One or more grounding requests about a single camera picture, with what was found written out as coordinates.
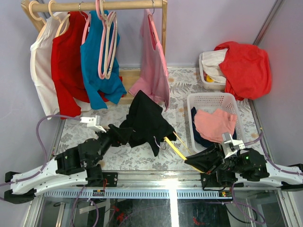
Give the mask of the black t shirt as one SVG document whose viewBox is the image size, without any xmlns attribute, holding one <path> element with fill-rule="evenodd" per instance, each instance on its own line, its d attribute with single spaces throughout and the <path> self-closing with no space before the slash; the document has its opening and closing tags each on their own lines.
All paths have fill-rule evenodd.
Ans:
<svg viewBox="0 0 303 227">
<path fill-rule="evenodd" d="M 122 138 L 127 139 L 129 145 L 134 148 L 144 143 L 148 143 L 155 157 L 158 156 L 159 145 L 167 137 L 169 140 L 177 139 L 174 134 L 175 129 L 162 116 L 163 108 L 156 104 L 143 91 L 139 91 L 129 108 L 126 119 L 119 127 L 110 124 L 110 128 L 132 129 Z"/>
</svg>

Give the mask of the yellow hanger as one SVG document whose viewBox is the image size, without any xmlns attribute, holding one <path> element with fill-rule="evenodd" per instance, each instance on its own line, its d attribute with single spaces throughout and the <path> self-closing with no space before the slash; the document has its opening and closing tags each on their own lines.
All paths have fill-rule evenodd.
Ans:
<svg viewBox="0 0 303 227">
<path fill-rule="evenodd" d="M 181 140 L 181 138 L 177 135 L 177 133 L 174 131 L 173 134 L 176 136 L 176 138 L 181 142 L 181 144 L 186 148 L 186 150 L 191 153 L 188 149 L 188 147 L 185 145 L 185 143 Z M 165 150 L 165 148 L 162 148 L 159 143 L 157 142 L 156 140 L 156 137 L 154 136 L 154 142 L 156 144 L 156 146 L 159 148 L 159 149 L 162 149 L 162 150 Z M 173 150 L 174 152 L 181 158 L 183 159 L 184 161 L 187 160 L 187 158 L 179 151 L 179 149 L 177 147 L 175 147 L 175 145 L 171 142 L 171 140 L 169 140 L 168 137 L 164 137 L 164 142 L 166 142 Z"/>
</svg>

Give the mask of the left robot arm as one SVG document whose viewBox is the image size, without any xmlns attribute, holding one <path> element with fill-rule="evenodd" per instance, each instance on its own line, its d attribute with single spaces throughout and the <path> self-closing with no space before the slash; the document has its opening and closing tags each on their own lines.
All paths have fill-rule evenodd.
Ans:
<svg viewBox="0 0 303 227">
<path fill-rule="evenodd" d="M 65 150 L 44 166 L 25 173 L 7 172 L 5 183 L 10 185 L 10 189 L 4 192 L 3 200 L 22 204 L 63 187 L 103 186 L 105 180 L 99 162 L 111 147 L 127 144 L 132 132 L 132 128 L 118 128 L 110 124 L 105 131 L 96 133 L 96 139 L 87 139 Z"/>
</svg>

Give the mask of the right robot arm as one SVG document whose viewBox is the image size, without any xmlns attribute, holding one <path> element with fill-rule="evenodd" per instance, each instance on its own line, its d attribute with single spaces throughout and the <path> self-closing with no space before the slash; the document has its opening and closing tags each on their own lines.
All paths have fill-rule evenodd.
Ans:
<svg viewBox="0 0 303 227">
<path fill-rule="evenodd" d="M 202 188 L 243 187 L 245 182 L 271 185 L 283 191 L 303 189 L 303 165 L 292 170 L 274 167 L 264 155 L 252 148 L 239 150 L 236 155 L 225 157 L 222 145 L 215 143 L 209 148 L 185 158 L 185 164 L 201 171 Z"/>
</svg>

